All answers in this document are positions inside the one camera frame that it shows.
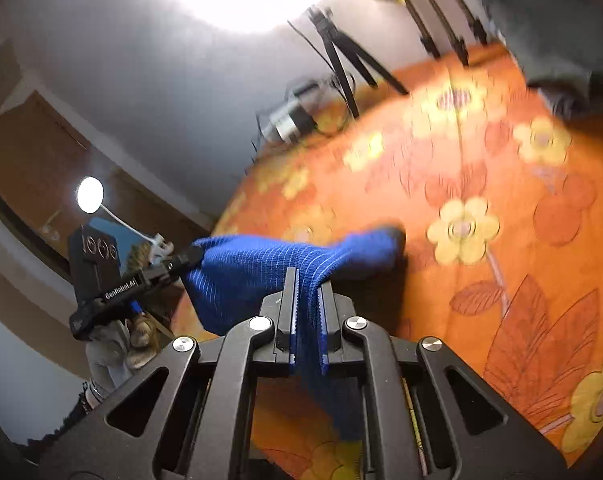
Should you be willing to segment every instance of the black tripod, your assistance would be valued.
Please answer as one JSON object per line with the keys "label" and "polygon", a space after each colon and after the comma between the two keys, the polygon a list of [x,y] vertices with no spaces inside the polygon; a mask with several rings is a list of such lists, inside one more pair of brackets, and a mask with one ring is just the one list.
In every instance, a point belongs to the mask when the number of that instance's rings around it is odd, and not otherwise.
{"label": "black tripod", "polygon": [[404,86],[379,63],[379,61],[374,59],[374,57],[366,52],[360,44],[355,42],[355,40],[339,30],[335,26],[335,23],[333,23],[331,19],[326,16],[326,14],[321,12],[316,7],[310,7],[307,12],[310,17],[310,21],[313,25],[315,25],[317,32],[324,42],[328,59],[333,66],[333,70],[337,76],[337,80],[339,81],[339,85],[344,92],[348,109],[354,118],[359,117],[359,110],[357,109],[357,103],[355,102],[353,91],[350,88],[348,79],[344,72],[344,67],[341,64],[335,47],[337,47],[344,54],[344,56],[346,56],[346,58],[355,67],[355,70],[361,74],[361,77],[363,77],[368,85],[370,85],[372,88],[377,88],[377,81],[375,81],[374,77],[364,66],[363,62],[361,62],[362,59],[367,62],[376,72],[378,72],[379,75],[386,79],[390,86],[392,86],[397,92],[402,95],[408,95],[408,90],[406,90]]}

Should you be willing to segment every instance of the round metal pivot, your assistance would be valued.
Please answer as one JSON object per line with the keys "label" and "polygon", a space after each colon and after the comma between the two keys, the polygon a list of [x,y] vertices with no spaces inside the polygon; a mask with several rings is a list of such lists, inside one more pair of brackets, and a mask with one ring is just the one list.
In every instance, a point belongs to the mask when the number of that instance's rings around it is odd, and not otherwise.
{"label": "round metal pivot", "polygon": [[351,328],[352,330],[363,330],[368,326],[366,318],[361,316],[349,317],[345,320],[345,323],[348,325],[348,328]]}
{"label": "round metal pivot", "polygon": [[193,346],[195,346],[195,340],[185,335],[173,341],[173,348],[178,352],[188,352]]}
{"label": "round metal pivot", "polygon": [[425,337],[422,341],[422,346],[429,352],[437,352],[441,349],[443,343],[437,337]]}
{"label": "round metal pivot", "polygon": [[271,323],[272,321],[269,317],[257,316],[250,320],[248,326],[251,327],[253,330],[258,330],[260,332],[262,330],[270,328]]}

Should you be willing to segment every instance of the blue cloth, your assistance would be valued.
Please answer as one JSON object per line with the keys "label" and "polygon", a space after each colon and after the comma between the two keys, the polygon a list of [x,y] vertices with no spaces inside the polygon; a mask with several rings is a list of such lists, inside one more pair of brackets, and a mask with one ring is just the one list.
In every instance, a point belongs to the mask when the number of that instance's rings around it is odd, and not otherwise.
{"label": "blue cloth", "polygon": [[315,400],[333,415],[342,438],[358,438],[355,382],[320,374],[317,290],[336,272],[341,278],[364,279],[392,269],[404,249],[396,235],[388,228],[377,229],[324,248],[245,235],[204,238],[197,244],[204,248],[204,258],[182,281],[204,328],[219,335],[256,316],[264,297],[283,289],[288,267],[299,270],[298,373]]}

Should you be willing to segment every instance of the gray blanket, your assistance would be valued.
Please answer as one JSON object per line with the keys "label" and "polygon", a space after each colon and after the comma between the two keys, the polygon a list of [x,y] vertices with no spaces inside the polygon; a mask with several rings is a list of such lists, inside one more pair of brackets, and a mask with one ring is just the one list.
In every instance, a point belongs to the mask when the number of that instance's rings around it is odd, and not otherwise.
{"label": "gray blanket", "polygon": [[485,0],[528,86],[565,120],[603,112],[602,0]]}

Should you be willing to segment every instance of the orange bedsheet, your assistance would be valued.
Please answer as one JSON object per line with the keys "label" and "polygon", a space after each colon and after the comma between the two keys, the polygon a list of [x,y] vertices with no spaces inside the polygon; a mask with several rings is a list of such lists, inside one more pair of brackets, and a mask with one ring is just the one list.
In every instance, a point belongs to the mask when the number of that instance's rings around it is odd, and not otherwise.
{"label": "orange bedsheet", "polygon": [[[410,97],[382,89],[344,134],[259,162],[215,234],[328,244],[401,221],[386,328],[443,338],[572,463],[603,425],[603,117],[562,124],[500,46],[473,56],[400,71]],[[262,381],[252,438],[295,478],[357,477],[359,443],[294,382]]]}

